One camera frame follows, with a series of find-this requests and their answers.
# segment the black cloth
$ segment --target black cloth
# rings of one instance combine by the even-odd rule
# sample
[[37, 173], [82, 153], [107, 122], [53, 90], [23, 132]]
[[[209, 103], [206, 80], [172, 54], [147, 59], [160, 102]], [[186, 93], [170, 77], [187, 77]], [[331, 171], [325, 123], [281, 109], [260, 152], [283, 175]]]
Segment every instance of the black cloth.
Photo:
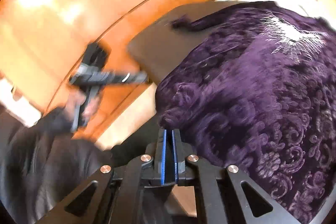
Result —
[[10, 134], [2, 151], [0, 201], [17, 224], [35, 223], [102, 165], [114, 165], [109, 151], [71, 139], [62, 108], [31, 128], [15, 131], [2, 122], [1, 131]]

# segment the white sparkle embellishment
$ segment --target white sparkle embellishment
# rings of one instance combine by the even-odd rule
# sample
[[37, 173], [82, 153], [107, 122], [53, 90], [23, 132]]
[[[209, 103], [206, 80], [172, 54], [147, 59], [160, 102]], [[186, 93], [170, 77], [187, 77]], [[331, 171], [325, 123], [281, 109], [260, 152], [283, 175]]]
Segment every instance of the white sparkle embellishment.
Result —
[[272, 53], [282, 52], [296, 63], [300, 63], [299, 54], [312, 60], [313, 55], [321, 52], [320, 49], [325, 45], [322, 37], [328, 37], [327, 33], [298, 30], [286, 20], [276, 17], [272, 12], [267, 13], [268, 17], [262, 22], [266, 31], [263, 34], [267, 36], [267, 41], [280, 39], [276, 42], [279, 46]]

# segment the person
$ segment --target person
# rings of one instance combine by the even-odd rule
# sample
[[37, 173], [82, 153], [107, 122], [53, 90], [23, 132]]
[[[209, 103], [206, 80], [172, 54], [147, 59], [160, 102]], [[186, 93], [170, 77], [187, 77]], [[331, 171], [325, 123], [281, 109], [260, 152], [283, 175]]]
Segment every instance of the person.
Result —
[[[128, 152], [132, 146], [139, 155], [144, 152], [146, 146], [141, 150], [129, 141], [111, 153], [101, 151], [88, 140], [72, 139], [75, 106], [83, 104], [85, 98], [81, 92], [73, 92], [65, 107], [55, 108], [31, 128], [16, 127], [9, 134], [0, 165], [1, 223], [5, 220], [11, 223], [11, 218], [16, 224], [36, 223], [102, 165], [126, 164], [137, 156]], [[96, 97], [83, 116], [90, 118], [98, 105], [99, 97]], [[155, 204], [154, 210], [148, 204]], [[144, 195], [143, 207], [147, 214], [143, 218], [150, 219], [144, 223], [162, 219], [163, 215], [167, 218], [165, 223], [170, 223], [162, 203], [151, 193]]]

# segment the purple garment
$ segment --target purple garment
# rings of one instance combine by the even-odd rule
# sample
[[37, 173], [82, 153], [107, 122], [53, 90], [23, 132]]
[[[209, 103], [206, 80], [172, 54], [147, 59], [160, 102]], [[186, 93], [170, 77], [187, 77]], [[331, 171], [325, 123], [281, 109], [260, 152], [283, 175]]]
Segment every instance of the purple garment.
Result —
[[[308, 34], [308, 50], [284, 43], [265, 18]], [[197, 31], [216, 24], [157, 87], [160, 125], [179, 128], [182, 140], [212, 164], [239, 166], [309, 223], [334, 185], [336, 33], [324, 19], [274, 2], [238, 4], [173, 26]], [[320, 52], [312, 50], [321, 41]]]

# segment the triangular cutout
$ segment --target triangular cutout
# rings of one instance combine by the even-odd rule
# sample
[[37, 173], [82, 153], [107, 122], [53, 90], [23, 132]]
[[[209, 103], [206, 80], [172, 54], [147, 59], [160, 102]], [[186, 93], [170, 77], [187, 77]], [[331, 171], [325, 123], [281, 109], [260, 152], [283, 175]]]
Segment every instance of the triangular cutout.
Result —
[[260, 217], [273, 210], [272, 205], [264, 200], [246, 181], [241, 183], [241, 188], [244, 191], [254, 217]]
[[71, 203], [66, 206], [64, 210], [77, 217], [83, 216], [90, 204], [97, 186], [97, 182], [92, 182], [83, 192], [81, 192], [73, 201], [71, 201]]

